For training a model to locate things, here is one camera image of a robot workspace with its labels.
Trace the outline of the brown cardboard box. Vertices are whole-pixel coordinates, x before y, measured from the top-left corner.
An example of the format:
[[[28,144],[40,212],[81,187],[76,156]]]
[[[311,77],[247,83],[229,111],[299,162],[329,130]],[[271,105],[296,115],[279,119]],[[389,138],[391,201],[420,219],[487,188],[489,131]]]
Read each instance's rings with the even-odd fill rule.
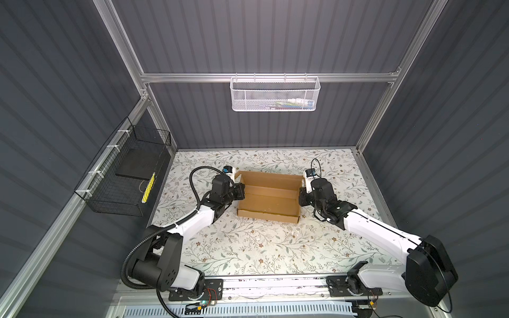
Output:
[[[238,216],[292,224],[299,222],[302,176],[238,171],[235,177],[245,185],[245,199],[237,206]]]

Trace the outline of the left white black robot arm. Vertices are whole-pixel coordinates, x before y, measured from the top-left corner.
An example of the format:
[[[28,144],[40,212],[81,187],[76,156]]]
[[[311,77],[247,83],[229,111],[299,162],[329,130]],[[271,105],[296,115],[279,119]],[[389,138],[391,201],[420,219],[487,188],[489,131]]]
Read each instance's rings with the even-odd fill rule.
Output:
[[[202,290],[201,271],[181,263],[186,242],[214,224],[234,201],[245,199],[245,184],[229,174],[218,174],[212,189],[183,218],[164,227],[150,226],[145,238],[128,253],[121,267],[124,285],[135,290]]]

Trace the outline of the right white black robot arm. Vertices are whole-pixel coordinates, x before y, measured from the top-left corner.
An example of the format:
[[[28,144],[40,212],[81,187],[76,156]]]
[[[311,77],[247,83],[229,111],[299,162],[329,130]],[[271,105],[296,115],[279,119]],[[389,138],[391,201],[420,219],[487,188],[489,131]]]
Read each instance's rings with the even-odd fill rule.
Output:
[[[352,295],[374,289],[407,291],[420,303],[436,307],[458,281],[459,276],[444,244],[434,236],[421,238],[379,221],[356,205],[338,200],[325,178],[306,172],[299,204],[311,206],[314,217],[374,243],[400,263],[376,265],[360,261],[352,267],[342,286]]]

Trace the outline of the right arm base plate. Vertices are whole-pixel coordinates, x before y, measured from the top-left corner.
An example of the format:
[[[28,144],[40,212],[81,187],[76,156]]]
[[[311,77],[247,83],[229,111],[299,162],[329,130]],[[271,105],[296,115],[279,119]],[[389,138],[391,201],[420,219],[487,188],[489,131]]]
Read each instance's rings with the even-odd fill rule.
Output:
[[[359,278],[346,275],[327,276],[326,284],[331,297],[383,295],[381,288],[368,288]]]

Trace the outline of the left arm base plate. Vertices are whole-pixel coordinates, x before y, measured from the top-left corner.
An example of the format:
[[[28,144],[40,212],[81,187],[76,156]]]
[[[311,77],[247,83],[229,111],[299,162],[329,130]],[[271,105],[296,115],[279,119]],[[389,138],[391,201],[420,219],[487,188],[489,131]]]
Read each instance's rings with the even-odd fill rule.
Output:
[[[170,302],[185,302],[185,301],[218,301],[223,297],[223,279],[211,279],[199,281],[193,290],[185,290],[177,288],[170,291],[168,300]]]

